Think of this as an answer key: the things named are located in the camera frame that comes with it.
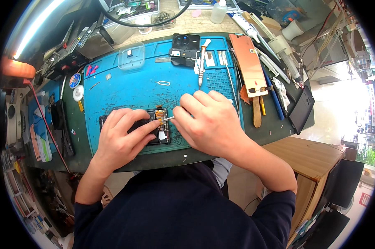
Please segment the hand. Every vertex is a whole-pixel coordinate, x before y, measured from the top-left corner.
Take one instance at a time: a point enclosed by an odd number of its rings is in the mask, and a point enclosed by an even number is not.
[[[160,125],[151,121],[133,132],[126,132],[135,121],[149,119],[145,110],[118,109],[107,117],[99,137],[99,146],[91,160],[90,167],[101,176],[108,177],[113,171],[135,159],[146,144],[155,138],[149,134]]]
[[[171,122],[191,147],[228,159],[241,145],[251,141],[241,129],[235,108],[222,94],[216,91],[184,94],[180,105],[174,108],[175,119]]]

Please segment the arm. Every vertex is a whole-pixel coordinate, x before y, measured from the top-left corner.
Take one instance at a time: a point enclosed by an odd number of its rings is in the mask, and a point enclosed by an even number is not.
[[[97,152],[78,184],[75,202],[92,205],[100,201],[103,186],[111,173],[132,161],[155,138],[149,133],[160,125],[158,120],[126,133],[135,121],[149,118],[145,110],[119,109],[111,112],[100,132]]]
[[[215,91],[197,91],[193,96],[184,94],[180,105],[173,110],[172,123],[191,147],[253,172],[271,191],[296,193],[292,168],[247,137],[226,97]]]

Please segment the white bottle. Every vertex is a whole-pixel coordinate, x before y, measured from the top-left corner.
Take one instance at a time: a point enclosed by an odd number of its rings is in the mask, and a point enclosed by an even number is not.
[[[226,6],[226,0],[220,0],[214,5],[214,8],[211,12],[210,20],[215,24],[220,24],[225,18],[228,7]]]

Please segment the orange phone back cover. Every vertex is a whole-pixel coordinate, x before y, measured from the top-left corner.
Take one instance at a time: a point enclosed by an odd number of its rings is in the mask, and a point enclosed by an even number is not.
[[[260,59],[251,38],[243,35],[229,34],[234,52],[240,65],[245,88],[249,98],[267,95],[267,90],[260,91],[261,87],[266,87]]]

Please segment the blue silicone repair mat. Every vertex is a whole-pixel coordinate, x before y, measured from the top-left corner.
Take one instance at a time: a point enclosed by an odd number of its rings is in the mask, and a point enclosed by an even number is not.
[[[218,51],[226,51],[230,75],[234,89],[237,91],[235,72],[226,39],[224,37],[201,37],[200,43],[204,44],[207,38],[211,39],[207,51],[211,51],[214,55],[215,66],[207,67],[205,64],[201,90],[206,93],[211,90],[218,91],[228,99],[233,100],[233,105],[236,107],[228,72],[225,66],[220,65],[218,59]],[[171,62],[155,63],[156,57],[168,57],[171,45],[172,40],[145,44],[144,65],[141,68],[130,71],[122,71],[118,68],[118,52],[90,63],[92,67],[94,65],[99,66],[90,77],[85,76],[84,73],[85,121],[92,154],[96,153],[99,143],[100,116],[109,115],[112,110],[119,108],[148,110],[155,109],[156,105],[162,104],[163,107],[167,108],[168,116],[170,117],[173,116],[172,110],[179,105],[179,100],[183,94],[193,94],[198,90],[199,76],[194,73],[193,68],[181,65],[174,66]],[[156,83],[158,81],[167,81],[170,82],[170,85],[160,85]],[[241,124],[244,124],[242,112],[240,112],[240,120]],[[171,123],[170,136],[170,144],[146,146],[140,154],[159,153],[190,147]]]

